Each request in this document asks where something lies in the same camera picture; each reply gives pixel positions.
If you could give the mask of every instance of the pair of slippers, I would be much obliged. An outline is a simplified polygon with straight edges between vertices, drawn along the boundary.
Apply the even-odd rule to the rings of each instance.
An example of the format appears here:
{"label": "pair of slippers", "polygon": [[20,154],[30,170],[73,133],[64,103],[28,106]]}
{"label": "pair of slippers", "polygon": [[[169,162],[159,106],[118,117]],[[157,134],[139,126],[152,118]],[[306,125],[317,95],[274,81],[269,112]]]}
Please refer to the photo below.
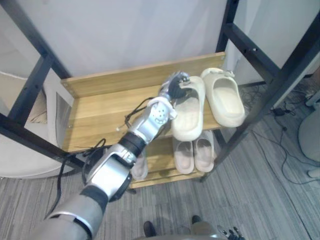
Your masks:
{"label": "pair of slippers", "polygon": [[194,141],[172,139],[174,163],[180,173],[190,174],[195,167],[200,172],[208,173],[214,168],[216,153],[212,131],[203,131]]}
{"label": "pair of slippers", "polygon": [[173,136],[181,142],[197,139],[204,122],[205,95],[215,120],[225,127],[238,127],[245,119],[234,74],[219,68],[205,69],[201,77],[191,76],[189,84],[181,85],[188,94],[179,98],[174,108],[177,117],[171,122]]}

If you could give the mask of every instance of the black shoe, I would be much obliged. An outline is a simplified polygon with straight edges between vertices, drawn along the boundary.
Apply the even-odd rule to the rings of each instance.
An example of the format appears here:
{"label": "black shoe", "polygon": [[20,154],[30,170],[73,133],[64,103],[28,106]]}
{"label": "black shoe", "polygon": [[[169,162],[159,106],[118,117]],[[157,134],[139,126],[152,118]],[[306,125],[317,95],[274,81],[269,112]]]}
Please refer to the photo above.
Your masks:
{"label": "black shoe", "polygon": [[201,222],[201,221],[202,221],[201,217],[199,217],[198,215],[193,215],[192,216],[192,220],[191,220],[192,224],[195,224],[195,223]]}
{"label": "black shoe", "polygon": [[146,238],[157,236],[156,230],[152,222],[146,221],[143,224],[144,235]]}

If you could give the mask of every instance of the shoe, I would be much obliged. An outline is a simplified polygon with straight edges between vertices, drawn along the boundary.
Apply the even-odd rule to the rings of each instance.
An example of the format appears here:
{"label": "shoe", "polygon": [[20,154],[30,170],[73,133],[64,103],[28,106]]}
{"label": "shoe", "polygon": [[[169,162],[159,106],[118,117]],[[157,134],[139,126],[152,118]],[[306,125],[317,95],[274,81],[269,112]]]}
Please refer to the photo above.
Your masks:
{"label": "shoe", "polygon": [[214,134],[212,131],[203,131],[193,141],[194,165],[200,172],[208,173],[214,168],[217,157],[214,148]]}
{"label": "shoe", "polygon": [[182,174],[190,174],[195,168],[192,141],[179,141],[172,138],[174,164]]}
{"label": "shoe", "polygon": [[212,114],[220,125],[228,128],[240,126],[246,117],[234,77],[230,71],[213,67],[201,74]]}
{"label": "shoe", "polygon": [[157,236],[156,229],[150,221],[144,222],[143,231],[146,238]]}
{"label": "shoe", "polygon": [[176,100],[174,109],[177,117],[171,122],[173,136],[181,141],[193,141],[199,137],[204,124],[205,84],[198,76],[191,76],[187,85],[182,89],[190,92]]}
{"label": "shoe", "polygon": [[143,180],[148,175],[148,163],[146,157],[146,149],[136,159],[135,165],[131,168],[132,177],[135,180]]}
{"label": "shoe", "polygon": [[198,223],[198,222],[201,222],[201,217],[199,217],[198,215],[193,215],[192,216],[192,219],[191,219],[191,222],[192,224],[195,224],[195,223]]}

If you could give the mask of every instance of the shoe rack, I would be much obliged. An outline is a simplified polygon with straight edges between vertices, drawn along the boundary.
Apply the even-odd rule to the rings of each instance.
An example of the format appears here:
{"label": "shoe rack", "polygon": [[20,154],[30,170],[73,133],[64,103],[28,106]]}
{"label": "shoe rack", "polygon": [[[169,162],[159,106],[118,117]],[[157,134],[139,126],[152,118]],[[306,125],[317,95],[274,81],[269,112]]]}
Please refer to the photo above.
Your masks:
{"label": "shoe rack", "polygon": [[[147,97],[156,96],[166,77],[176,71],[199,76],[203,69],[221,68],[224,59],[225,53],[218,52],[179,61],[63,79],[61,83],[75,98],[63,150],[85,150],[102,138],[106,139],[106,145],[117,143],[127,130],[125,126],[120,128],[120,131],[116,130],[123,125],[125,115]],[[207,100],[203,114],[204,130],[221,128],[214,119]],[[141,181],[133,180],[131,188],[204,175],[196,169],[190,174],[181,174],[176,170],[170,129],[154,140],[147,147],[146,153],[148,176]]]}

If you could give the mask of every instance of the robotic arm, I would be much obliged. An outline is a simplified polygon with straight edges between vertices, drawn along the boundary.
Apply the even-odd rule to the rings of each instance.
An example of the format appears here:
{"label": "robotic arm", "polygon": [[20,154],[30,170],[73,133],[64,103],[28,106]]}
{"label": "robotic arm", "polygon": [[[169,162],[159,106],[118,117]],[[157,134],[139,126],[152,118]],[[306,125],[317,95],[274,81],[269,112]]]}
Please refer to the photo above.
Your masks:
{"label": "robotic arm", "polygon": [[188,83],[189,76],[184,72],[171,75],[128,132],[95,164],[83,190],[52,212],[28,239],[93,239],[107,203],[121,198],[128,188],[132,180],[130,169],[137,157],[163,125],[177,116],[172,101],[186,95],[180,85]]}

